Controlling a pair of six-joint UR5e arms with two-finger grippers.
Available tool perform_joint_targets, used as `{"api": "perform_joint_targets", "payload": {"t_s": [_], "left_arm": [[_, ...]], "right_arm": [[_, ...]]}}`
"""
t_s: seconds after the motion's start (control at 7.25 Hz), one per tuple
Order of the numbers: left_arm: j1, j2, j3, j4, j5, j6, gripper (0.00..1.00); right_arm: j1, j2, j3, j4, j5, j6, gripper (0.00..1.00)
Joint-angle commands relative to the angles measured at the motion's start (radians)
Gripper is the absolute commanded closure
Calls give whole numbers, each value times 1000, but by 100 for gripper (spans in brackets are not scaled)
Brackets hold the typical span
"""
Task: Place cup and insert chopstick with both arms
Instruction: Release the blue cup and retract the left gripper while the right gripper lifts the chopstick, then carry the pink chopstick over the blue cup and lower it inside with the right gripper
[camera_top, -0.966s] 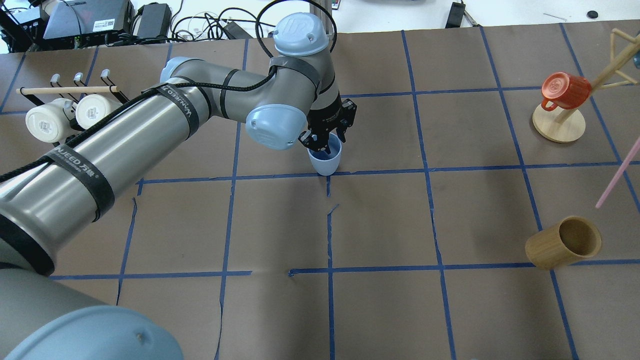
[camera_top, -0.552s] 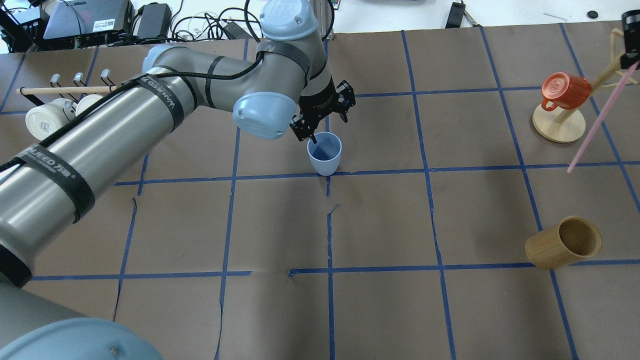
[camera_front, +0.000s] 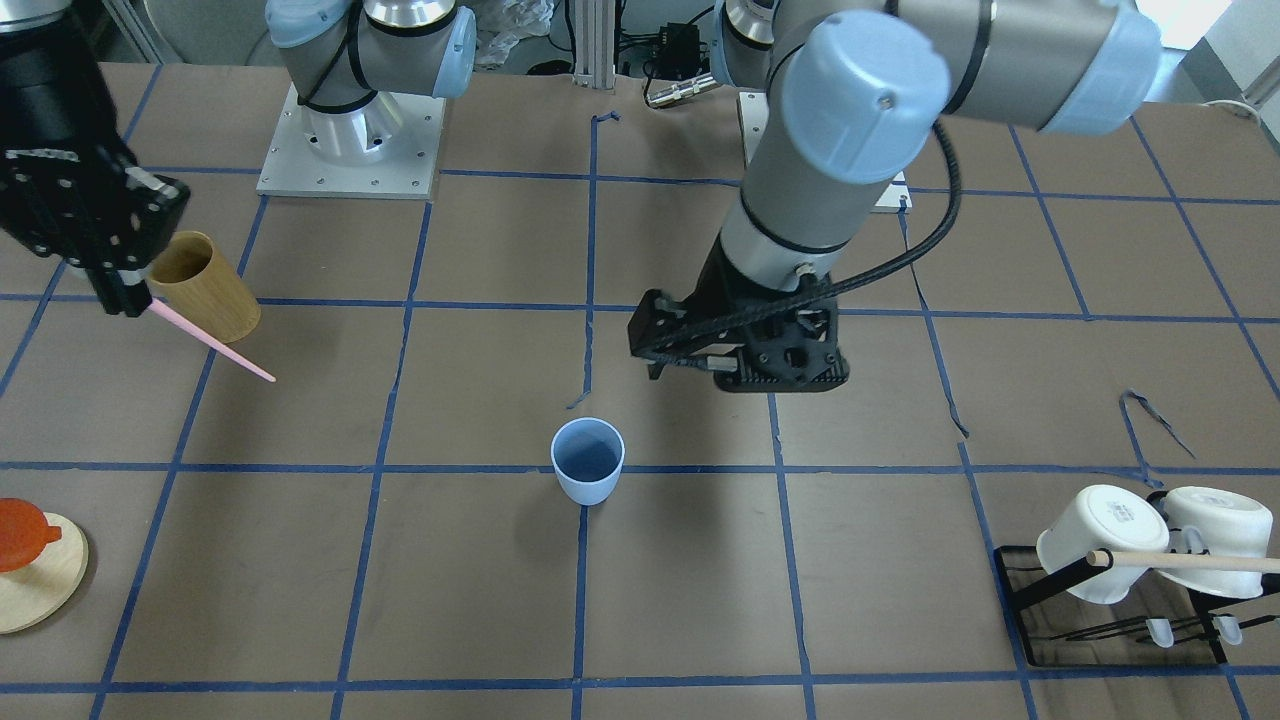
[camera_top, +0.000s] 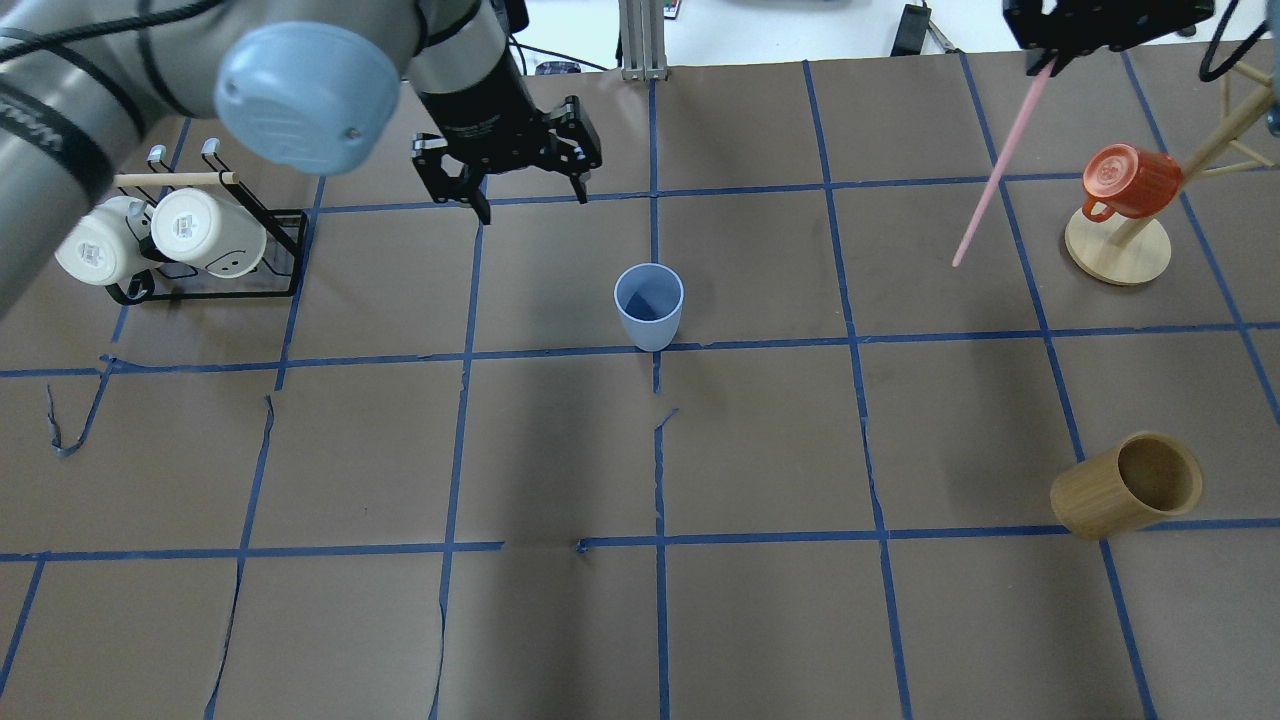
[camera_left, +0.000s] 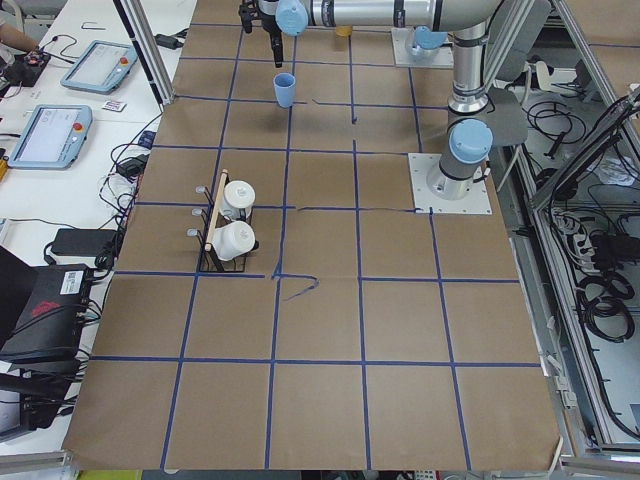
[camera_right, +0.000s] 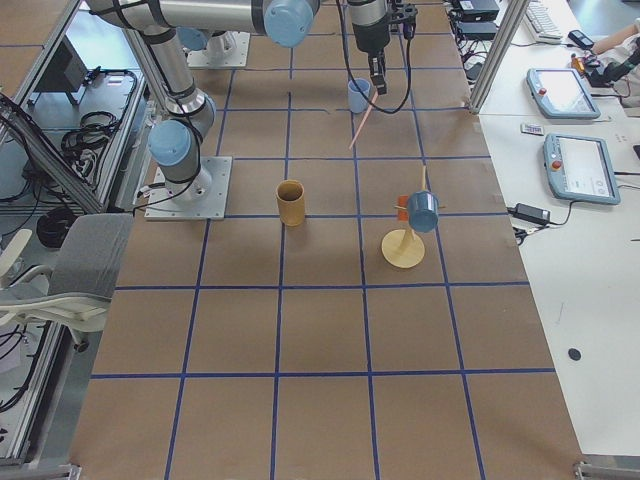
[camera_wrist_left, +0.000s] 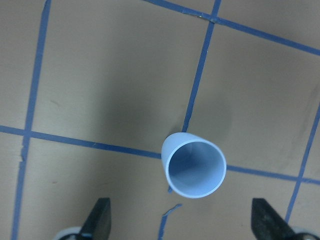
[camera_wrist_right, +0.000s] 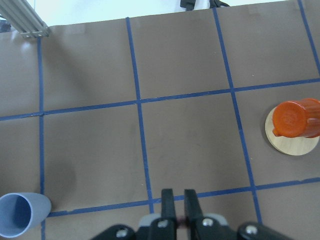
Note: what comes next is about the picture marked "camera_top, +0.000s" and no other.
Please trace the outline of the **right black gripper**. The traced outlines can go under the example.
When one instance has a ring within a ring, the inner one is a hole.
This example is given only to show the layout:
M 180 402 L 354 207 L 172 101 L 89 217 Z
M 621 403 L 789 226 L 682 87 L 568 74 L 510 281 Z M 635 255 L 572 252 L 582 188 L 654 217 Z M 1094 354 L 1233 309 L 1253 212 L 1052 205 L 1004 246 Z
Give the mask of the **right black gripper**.
M 1005 1 L 1004 20 L 1027 69 L 1062 70 L 1103 49 L 1120 53 L 1210 19 L 1215 1 Z

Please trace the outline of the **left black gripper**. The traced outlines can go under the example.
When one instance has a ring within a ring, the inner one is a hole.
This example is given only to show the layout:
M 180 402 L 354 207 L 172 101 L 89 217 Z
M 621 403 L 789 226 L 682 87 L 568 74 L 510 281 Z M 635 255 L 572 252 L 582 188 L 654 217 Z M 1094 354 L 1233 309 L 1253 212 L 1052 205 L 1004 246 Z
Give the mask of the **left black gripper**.
M 477 83 L 451 94 L 416 95 L 436 127 L 413 138 L 411 161 L 431 201 L 468 205 L 481 225 L 492 206 L 481 188 L 489 176 L 535 167 L 566 177 L 579 204 L 603 163 L 602 141 L 576 95 L 550 111 L 532 101 L 512 60 L 500 60 Z

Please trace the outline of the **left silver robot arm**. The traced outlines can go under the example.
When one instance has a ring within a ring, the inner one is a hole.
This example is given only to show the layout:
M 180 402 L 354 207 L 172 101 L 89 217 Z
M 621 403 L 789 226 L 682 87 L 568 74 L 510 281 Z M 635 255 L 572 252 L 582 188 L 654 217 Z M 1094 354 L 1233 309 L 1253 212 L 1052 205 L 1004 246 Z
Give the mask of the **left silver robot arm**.
M 3 15 L 3 309 L 166 117 L 216 118 L 311 176 L 360 167 L 408 82 L 438 128 L 419 173 L 490 220 L 484 177 L 536 167 L 588 201 L 582 104 L 532 101 L 521 1 L 18 1 Z

